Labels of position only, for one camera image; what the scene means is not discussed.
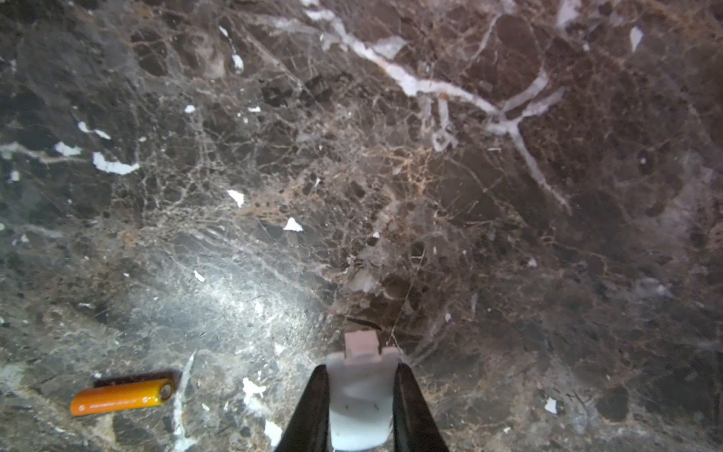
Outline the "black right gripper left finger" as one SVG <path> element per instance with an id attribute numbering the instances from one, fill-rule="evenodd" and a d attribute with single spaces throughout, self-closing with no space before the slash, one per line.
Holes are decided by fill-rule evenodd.
<path id="1" fill-rule="evenodd" d="M 325 365 L 318 365 L 275 448 L 275 452 L 328 452 L 331 389 Z"/>

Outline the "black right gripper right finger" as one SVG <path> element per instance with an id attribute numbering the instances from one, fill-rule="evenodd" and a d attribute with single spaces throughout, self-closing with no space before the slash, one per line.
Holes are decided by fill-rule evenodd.
<path id="1" fill-rule="evenodd" d="M 395 452 L 449 451 L 412 369 L 405 363 L 395 371 L 393 430 Z"/>

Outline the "white battery cover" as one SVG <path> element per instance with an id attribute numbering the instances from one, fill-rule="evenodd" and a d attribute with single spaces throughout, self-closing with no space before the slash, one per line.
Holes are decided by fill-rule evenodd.
<path id="1" fill-rule="evenodd" d="M 345 334 L 345 349 L 327 356 L 329 438 L 336 451 L 368 451 L 388 440 L 395 371 L 401 353 L 382 348 L 373 331 Z"/>

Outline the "orange battery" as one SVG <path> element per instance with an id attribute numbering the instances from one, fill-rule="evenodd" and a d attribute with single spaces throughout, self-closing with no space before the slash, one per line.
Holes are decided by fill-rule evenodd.
<path id="1" fill-rule="evenodd" d="M 70 413 L 83 416 L 160 406 L 171 398 L 174 389 L 170 379 L 87 389 L 73 398 Z"/>

